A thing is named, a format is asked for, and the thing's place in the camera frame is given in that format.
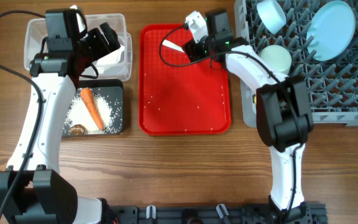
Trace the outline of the orange carrot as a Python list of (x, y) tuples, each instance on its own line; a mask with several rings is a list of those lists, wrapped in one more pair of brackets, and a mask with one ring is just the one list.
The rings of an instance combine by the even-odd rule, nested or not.
[(99, 111), (98, 111), (96, 104), (94, 102), (93, 92), (89, 88), (83, 88), (80, 91), (80, 96), (81, 96), (83, 103), (86, 106), (86, 109), (88, 110), (90, 116), (92, 117), (92, 119), (95, 122), (98, 129), (103, 130), (104, 123), (99, 115)]

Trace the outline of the green bowl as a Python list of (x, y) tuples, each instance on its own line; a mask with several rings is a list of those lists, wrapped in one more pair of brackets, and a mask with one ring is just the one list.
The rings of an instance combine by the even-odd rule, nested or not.
[(292, 59), (286, 48), (279, 45), (269, 45), (259, 52), (259, 57), (272, 69), (286, 75), (289, 74)]

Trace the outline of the light blue plate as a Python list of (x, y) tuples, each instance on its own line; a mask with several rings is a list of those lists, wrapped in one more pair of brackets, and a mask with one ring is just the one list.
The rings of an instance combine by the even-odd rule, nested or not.
[(356, 18), (344, 1), (331, 1), (321, 7), (311, 20), (306, 33), (309, 53), (313, 58), (327, 61), (340, 55), (350, 44), (356, 29)]

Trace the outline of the white plastic spoon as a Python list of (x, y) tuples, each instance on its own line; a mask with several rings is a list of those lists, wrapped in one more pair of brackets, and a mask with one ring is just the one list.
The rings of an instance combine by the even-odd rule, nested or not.
[(163, 45), (163, 46), (166, 46), (166, 47), (168, 47), (168, 48), (171, 48), (171, 49), (173, 49), (173, 50), (176, 50), (176, 51), (179, 51), (179, 52), (184, 53), (184, 50), (182, 49), (182, 47), (180, 47), (180, 46), (177, 45), (177, 44), (174, 44), (173, 42), (170, 42), (169, 40), (164, 40), (164, 41), (162, 42), (162, 45)]

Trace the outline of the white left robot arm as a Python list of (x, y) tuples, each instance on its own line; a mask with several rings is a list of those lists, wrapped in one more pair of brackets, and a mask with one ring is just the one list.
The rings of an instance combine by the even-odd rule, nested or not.
[(9, 223), (118, 223), (103, 198), (80, 197), (59, 174), (59, 150), (79, 77), (119, 48), (107, 23), (69, 33), (63, 26), (44, 38), (31, 61), (32, 86), (21, 138), (0, 171), (0, 218)]

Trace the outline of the light blue bowl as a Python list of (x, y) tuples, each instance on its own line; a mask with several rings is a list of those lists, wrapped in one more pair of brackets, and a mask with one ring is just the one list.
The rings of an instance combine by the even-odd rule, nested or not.
[(258, 15), (267, 30), (276, 34), (287, 22), (286, 15), (276, 0), (264, 0), (256, 5)]

